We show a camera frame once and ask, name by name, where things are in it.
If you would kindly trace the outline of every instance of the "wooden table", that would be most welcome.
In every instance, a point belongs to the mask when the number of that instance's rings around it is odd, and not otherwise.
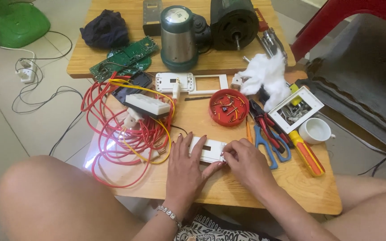
[[[227,78],[231,80],[232,75],[228,75]],[[286,80],[291,83],[303,78],[306,78],[306,74],[301,71],[286,74]],[[216,89],[219,87],[218,80],[203,81],[206,81],[206,83],[198,83],[198,86],[206,87],[206,89]],[[209,116],[207,108],[209,100],[182,101],[185,97],[186,95],[182,94],[180,98],[181,101],[177,102],[173,120],[174,125],[184,128],[188,132],[193,131],[195,135],[201,136],[207,134],[208,138],[223,142],[230,142],[246,137],[245,123],[236,127],[220,126],[213,122]],[[113,96],[108,97],[106,104],[115,113],[125,108],[120,102],[115,100]],[[254,123],[251,119],[249,125],[254,136]],[[181,132],[179,129],[172,128],[171,138],[174,140]],[[83,165],[83,169],[86,172],[90,172],[93,159],[98,153],[97,137],[98,134],[95,134]],[[109,143],[107,146],[111,147],[111,145],[114,146],[114,143]],[[313,178],[294,150],[292,150],[292,159],[283,163],[279,162],[279,167],[273,170],[272,173],[278,184],[306,211],[311,213],[339,214],[342,206],[325,144],[313,145],[312,149],[326,170],[324,176]],[[133,158],[133,156],[130,156],[123,161],[129,161]],[[125,185],[134,181],[142,173],[144,165],[145,164],[121,166],[102,159],[100,165],[95,167],[95,171],[109,183]],[[121,196],[164,199],[167,165],[168,162],[160,165],[152,165],[143,179],[133,187],[112,189],[112,191],[115,195]],[[238,183],[228,166],[210,178],[196,202],[263,208],[263,206]]]
[[[278,17],[275,14],[270,0],[252,0],[254,6],[259,8],[264,19],[273,27],[276,35],[281,40],[288,54],[288,66],[296,64],[282,28],[279,25]],[[210,24],[210,0],[163,0],[163,6],[183,5],[190,8],[193,13],[203,16],[207,23]],[[141,0],[92,0],[92,4],[86,16],[85,25],[101,14],[104,9],[114,10],[121,13],[125,19],[129,31],[129,39],[138,41],[145,37],[142,30],[142,1]],[[160,37],[153,37],[156,43],[160,44]],[[71,60],[67,67],[67,73],[74,79],[92,78],[89,68],[98,64],[106,58],[108,50],[98,50],[88,47],[82,38],[78,38],[76,47],[72,53]],[[252,58],[257,53],[265,53],[259,41],[254,39],[247,47],[241,51],[216,51],[209,54],[201,55],[197,65],[190,70],[196,75],[206,74],[235,74],[244,70],[247,63],[242,59],[243,56]],[[160,53],[156,52],[152,58],[151,66],[147,69],[151,73],[169,72],[162,63]]]

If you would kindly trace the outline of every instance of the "red container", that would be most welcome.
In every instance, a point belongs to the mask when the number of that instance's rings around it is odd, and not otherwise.
[[[248,99],[236,90],[218,90],[209,100],[209,114],[211,118],[224,127],[234,127],[242,123],[249,110]]]

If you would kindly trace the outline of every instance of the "white cup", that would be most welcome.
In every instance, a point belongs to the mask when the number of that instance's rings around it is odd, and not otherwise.
[[[329,125],[318,118],[307,119],[299,128],[299,135],[309,144],[318,144],[336,136],[331,133]]]

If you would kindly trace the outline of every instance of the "circuit board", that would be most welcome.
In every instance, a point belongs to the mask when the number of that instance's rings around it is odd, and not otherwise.
[[[147,36],[125,48],[111,50],[108,54],[112,56],[90,68],[90,73],[99,83],[109,79],[114,71],[119,75],[135,74],[138,69],[148,68],[151,64],[150,54],[158,49],[153,39]]]

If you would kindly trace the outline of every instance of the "bracelet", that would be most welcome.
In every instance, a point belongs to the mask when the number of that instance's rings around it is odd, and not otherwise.
[[[165,214],[167,214],[172,220],[174,220],[174,222],[177,224],[177,227],[178,229],[181,229],[183,227],[183,225],[181,224],[180,221],[178,221],[177,219],[177,216],[175,215],[175,213],[173,213],[171,210],[169,210],[168,208],[160,205],[157,207],[157,210],[158,211],[163,211]]]

